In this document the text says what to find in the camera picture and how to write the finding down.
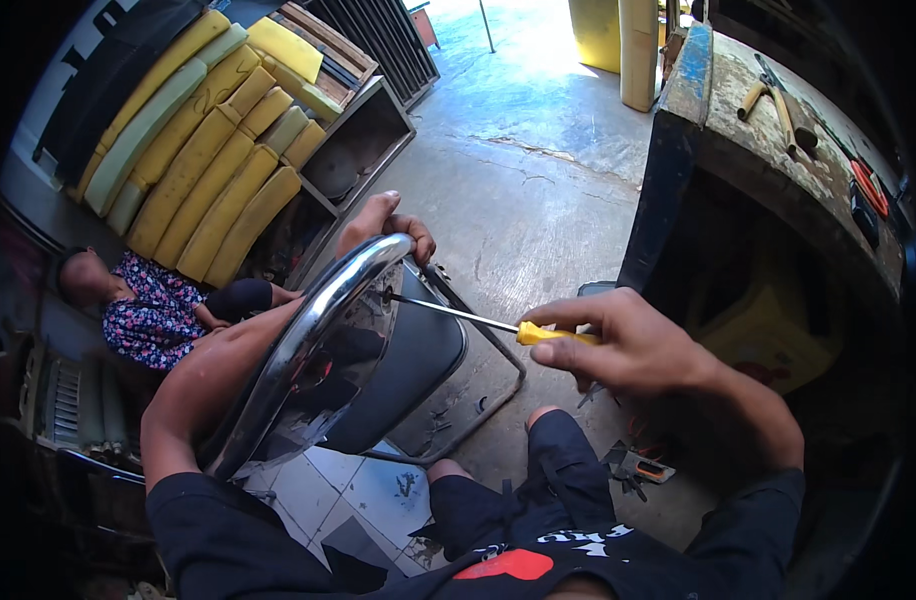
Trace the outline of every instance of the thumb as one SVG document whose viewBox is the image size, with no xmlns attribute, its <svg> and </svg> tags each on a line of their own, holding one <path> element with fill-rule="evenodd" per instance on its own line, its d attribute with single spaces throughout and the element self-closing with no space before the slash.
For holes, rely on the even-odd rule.
<svg viewBox="0 0 916 600">
<path fill-rule="evenodd" d="M 597 379 L 598 374 L 604 371 L 604 348 L 590 346 L 572 338 L 554 338 L 536 344 L 531 348 L 532 359 L 544 366 L 572 373 L 580 373 Z"/>
</svg>

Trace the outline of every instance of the screwdriver shaft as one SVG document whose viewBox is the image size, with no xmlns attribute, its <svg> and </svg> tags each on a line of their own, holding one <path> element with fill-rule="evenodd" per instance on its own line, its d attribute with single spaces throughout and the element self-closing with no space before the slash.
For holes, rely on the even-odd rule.
<svg viewBox="0 0 916 600">
<path fill-rule="evenodd" d="M 437 310 L 438 312 L 441 312 L 447 315 L 451 315 L 452 317 L 458 317 L 460 319 L 463 318 L 465 321 L 469 320 L 474 323 L 478 322 L 494 330 L 499 329 L 502 331 L 507 331 L 509 333 L 517 333 L 518 331 L 518 328 L 516 328 L 514 325 L 513 326 L 508 325 L 507 323 L 505 324 L 504 322 L 500 322 L 498 320 L 491 320 L 489 318 L 485 319 L 484 317 L 479 317 L 478 315 L 471 315 L 468 313 L 463 313 L 460 310 L 455 310 L 454 308 L 448 308 L 447 306 L 441 306 L 440 304 L 436 305 L 433 303 L 426 302 L 424 300 L 422 301 L 419 299 L 413 299 L 412 297 L 406 298 L 405 296 L 403 295 L 399 296 L 398 294 L 389 294 L 389 298 L 391 298 L 394 301 L 398 301 L 400 303 L 405 303 L 405 304 L 407 303 L 408 305 L 414 304 L 417 306 L 424 306 L 425 308 L 430 308 L 431 310 Z"/>
</svg>

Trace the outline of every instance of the stack of foam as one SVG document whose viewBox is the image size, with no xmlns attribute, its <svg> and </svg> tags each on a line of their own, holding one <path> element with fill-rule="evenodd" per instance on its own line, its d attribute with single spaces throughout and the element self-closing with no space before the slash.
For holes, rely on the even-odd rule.
<svg viewBox="0 0 916 600">
<path fill-rule="evenodd" d="M 205 13 L 142 79 L 69 194 L 142 257 L 224 286 L 324 138 L 292 103 L 341 114 L 313 86 L 320 64 L 271 19 L 245 30 Z"/>
</svg>

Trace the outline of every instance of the black t-shirt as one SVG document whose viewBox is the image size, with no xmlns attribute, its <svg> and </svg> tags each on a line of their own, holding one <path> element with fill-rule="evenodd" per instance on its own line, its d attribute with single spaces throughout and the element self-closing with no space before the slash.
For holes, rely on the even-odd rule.
<svg viewBox="0 0 916 600">
<path fill-rule="evenodd" d="M 803 494 L 798 469 L 750 486 L 704 516 L 683 554 L 640 531 L 603 523 L 515 547 L 477 548 L 363 597 L 539 599 L 564 577 L 587 573 L 609 583 L 621 600 L 776 598 Z M 338 598 L 354 589 L 291 539 L 274 510 L 206 475 L 159 482 L 148 496 L 148 515 L 179 598 Z"/>
</svg>

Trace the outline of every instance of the wooden workbench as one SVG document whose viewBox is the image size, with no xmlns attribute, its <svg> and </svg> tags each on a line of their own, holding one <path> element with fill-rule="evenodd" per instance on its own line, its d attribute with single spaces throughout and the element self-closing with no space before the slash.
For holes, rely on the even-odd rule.
<svg viewBox="0 0 916 600">
<path fill-rule="evenodd" d="M 695 23 L 658 101 L 648 164 L 632 237 L 619 282 L 639 291 L 648 283 L 671 233 L 695 168 L 715 175 L 771 211 L 836 270 L 879 324 L 900 337 L 897 304 L 903 265 L 901 246 L 878 220 L 872 249 L 852 221 L 850 168 L 820 127 L 814 156 L 783 149 L 773 100 L 758 100 L 746 122 L 736 117 L 760 74 L 756 51 L 709 26 Z M 881 154 L 848 117 L 806 81 L 766 55 L 765 60 L 807 110 L 857 150 L 892 193 L 897 179 Z"/>
</svg>

